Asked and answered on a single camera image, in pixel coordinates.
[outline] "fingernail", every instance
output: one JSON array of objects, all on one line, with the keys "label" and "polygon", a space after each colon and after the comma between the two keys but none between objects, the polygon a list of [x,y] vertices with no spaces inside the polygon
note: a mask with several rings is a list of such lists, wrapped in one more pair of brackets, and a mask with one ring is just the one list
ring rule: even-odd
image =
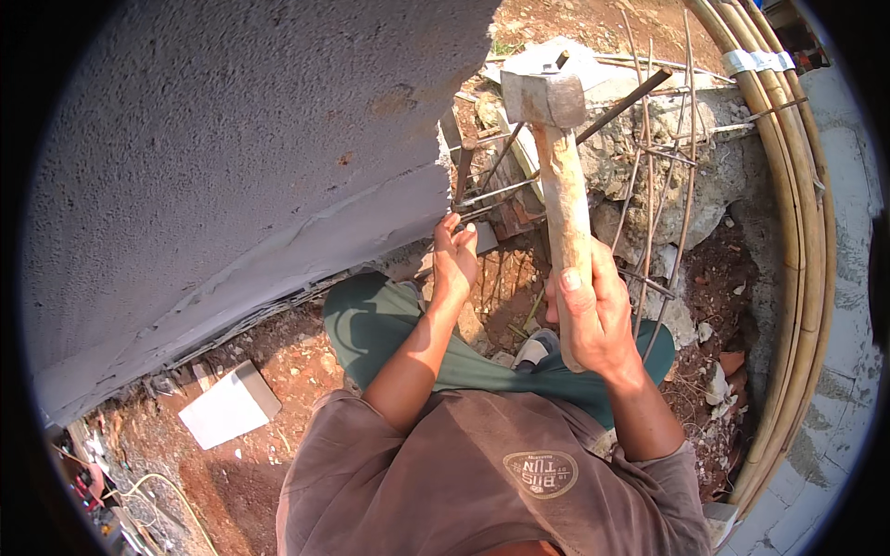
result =
[{"label": "fingernail", "polygon": [[567,292],[574,292],[581,287],[581,276],[572,267],[562,271],[562,287]]}]

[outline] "wooden hammer handle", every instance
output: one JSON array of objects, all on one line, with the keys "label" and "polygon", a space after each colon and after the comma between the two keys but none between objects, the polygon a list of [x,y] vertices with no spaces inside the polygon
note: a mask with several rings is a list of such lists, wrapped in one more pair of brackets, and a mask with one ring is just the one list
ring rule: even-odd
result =
[{"label": "wooden hammer handle", "polygon": [[[581,281],[590,284],[593,277],[590,262],[590,213],[587,208],[584,174],[581,172],[581,161],[575,146],[575,133],[571,129],[537,124],[532,124],[531,131],[535,136],[541,167],[553,277],[558,280],[562,269],[575,267]],[[583,373],[587,369],[571,354],[571,322],[558,285],[556,305],[559,310],[562,361],[573,373]]]}]

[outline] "hammer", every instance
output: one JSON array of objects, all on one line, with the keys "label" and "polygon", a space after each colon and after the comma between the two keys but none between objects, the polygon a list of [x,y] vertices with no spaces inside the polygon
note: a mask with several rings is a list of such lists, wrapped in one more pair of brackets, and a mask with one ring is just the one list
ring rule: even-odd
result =
[{"label": "hammer", "polygon": [[[554,274],[559,276],[563,269],[574,267],[589,285],[590,213],[572,131],[586,119],[581,80],[560,73],[555,64],[545,64],[540,74],[530,76],[501,70],[501,87],[507,121],[530,123],[535,137]],[[586,369],[572,357],[569,347],[571,324],[565,301],[559,288],[556,292],[562,361],[572,372],[582,373]]]}]

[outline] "green pants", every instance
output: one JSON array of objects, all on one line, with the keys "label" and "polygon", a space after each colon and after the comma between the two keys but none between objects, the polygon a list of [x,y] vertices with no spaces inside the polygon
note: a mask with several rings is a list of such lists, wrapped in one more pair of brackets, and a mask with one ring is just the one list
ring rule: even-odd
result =
[{"label": "green pants", "polygon": [[[420,314],[414,292],[379,272],[359,274],[335,285],[324,306],[325,329],[337,362],[363,390],[408,338]],[[641,353],[654,329],[650,320],[640,325],[636,348]],[[656,384],[670,370],[674,355],[674,341],[663,326],[646,361],[646,372]],[[615,426],[600,375],[572,373],[559,353],[543,358],[533,373],[519,374],[492,363],[451,336],[433,391],[456,389],[535,392],[571,402],[606,429]]]}]

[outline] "hand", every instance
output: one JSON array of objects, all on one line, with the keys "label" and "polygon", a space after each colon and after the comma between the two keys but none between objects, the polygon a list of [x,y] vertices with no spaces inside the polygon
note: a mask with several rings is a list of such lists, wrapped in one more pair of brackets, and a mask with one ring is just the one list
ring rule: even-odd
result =
[{"label": "hand", "polygon": [[433,300],[432,307],[448,307],[460,311],[476,282],[476,226],[454,233],[460,214],[446,214],[433,230]]},{"label": "hand", "polygon": [[630,326],[630,299],[627,286],[619,278],[611,249],[590,238],[592,285],[580,279],[578,271],[567,268],[562,275],[547,280],[549,322],[559,322],[556,289],[562,293],[572,326],[569,349],[585,368],[595,371],[607,383],[627,377],[643,368]]}]

